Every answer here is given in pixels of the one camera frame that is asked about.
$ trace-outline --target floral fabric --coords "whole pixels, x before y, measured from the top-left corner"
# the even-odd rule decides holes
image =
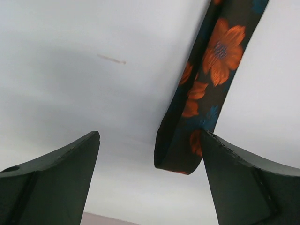
[[[192,173],[200,130],[214,131],[224,100],[268,0],[212,0],[157,132],[156,168]]]

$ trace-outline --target fabric fold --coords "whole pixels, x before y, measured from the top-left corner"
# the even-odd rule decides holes
[[[157,132],[156,168],[192,173],[200,130],[213,132],[242,55],[268,0],[212,0]]]

